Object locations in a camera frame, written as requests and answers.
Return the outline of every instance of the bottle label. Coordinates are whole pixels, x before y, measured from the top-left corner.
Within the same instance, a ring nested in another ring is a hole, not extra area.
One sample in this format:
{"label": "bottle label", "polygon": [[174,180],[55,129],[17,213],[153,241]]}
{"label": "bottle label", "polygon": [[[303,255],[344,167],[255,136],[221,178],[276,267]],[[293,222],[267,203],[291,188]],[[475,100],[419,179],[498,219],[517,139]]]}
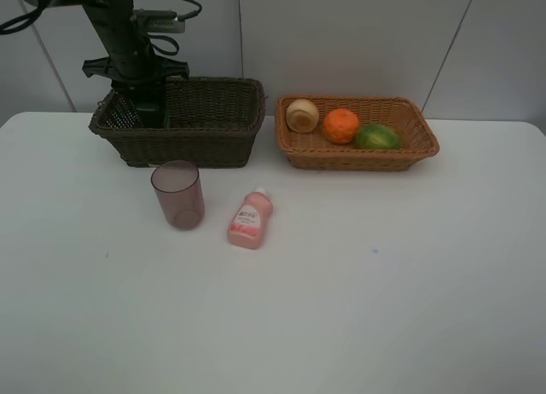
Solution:
{"label": "bottle label", "polygon": [[258,235],[259,226],[258,211],[253,206],[243,205],[231,223],[231,230],[245,235],[256,236]]}

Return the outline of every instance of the plastic cup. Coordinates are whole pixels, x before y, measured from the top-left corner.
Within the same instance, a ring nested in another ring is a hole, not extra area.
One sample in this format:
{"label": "plastic cup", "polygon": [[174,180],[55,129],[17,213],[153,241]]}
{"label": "plastic cup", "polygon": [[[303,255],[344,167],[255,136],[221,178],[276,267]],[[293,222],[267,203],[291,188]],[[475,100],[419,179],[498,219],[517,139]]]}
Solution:
{"label": "plastic cup", "polygon": [[155,169],[152,185],[167,222],[193,229],[205,215],[199,170],[187,161],[167,162]]}

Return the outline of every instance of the plastic bottle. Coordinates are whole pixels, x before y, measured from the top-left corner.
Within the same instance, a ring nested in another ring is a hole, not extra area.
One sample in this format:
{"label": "plastic bottle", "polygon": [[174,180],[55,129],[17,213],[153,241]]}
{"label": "plastic bottle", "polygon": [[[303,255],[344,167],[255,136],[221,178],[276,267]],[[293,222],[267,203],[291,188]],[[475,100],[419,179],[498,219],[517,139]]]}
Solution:
{"label": "plastic bottle", "polygon": [[273,205],[267,192],[257,187],[245,197],[228,229],[228,240],[235,246],[258,249],[265,235],[265,228]]}

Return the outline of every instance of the wicker basket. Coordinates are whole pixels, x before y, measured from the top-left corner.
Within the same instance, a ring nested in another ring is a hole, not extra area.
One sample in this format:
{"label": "wicker basket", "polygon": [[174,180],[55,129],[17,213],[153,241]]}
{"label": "wicker basket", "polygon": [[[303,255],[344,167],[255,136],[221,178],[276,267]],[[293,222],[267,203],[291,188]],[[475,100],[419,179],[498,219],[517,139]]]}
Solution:
{"label": "wicker basket", "polygon": [[242,167],[264,120],[264,102],[259,81],[172,78],[166,86],[169,128],[142,128],[132,103],[112,91],[90,130],[107,139],[129,166],[183,159],[205,168]]}
{"label": "wicker basket", "polygon": [[[320,113],[319,126],[310,134],[291,131],[285,117],[296,99],[313,101]],[[336,145],[322,135],[322,120],[336,108],[347,108],[363,125],[378,123],[395,130],[402,149],[355,149]],[[432,157],[439,144],[421,111],[409,100],[397,97],[284,96],[276,104],[276,141],[296,168],[310,170],[404,171],[416,162]]]}

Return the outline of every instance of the light brown wicker basket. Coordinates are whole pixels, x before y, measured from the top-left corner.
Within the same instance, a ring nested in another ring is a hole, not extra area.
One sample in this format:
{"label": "light brown wicker basket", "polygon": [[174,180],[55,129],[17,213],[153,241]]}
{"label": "light brown wicker basket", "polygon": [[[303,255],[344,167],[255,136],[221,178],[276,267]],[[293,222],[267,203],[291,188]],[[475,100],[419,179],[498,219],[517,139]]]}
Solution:
{"label": "light brown wicker basket", "polygon": [[[286,123],[288,106],[299,98],[313,101],[320,113],[318,127],[310,134],[291,131]],[[347,108],[362,125],[378,123],[395,130],[402,149],[356,149],[328,142],[322,134],[324,117],[336,108]],[[399,97],[283,96],[276,104],[276,142],[296,168],[309,170],[405,171],[440,150],[421,111]]]}

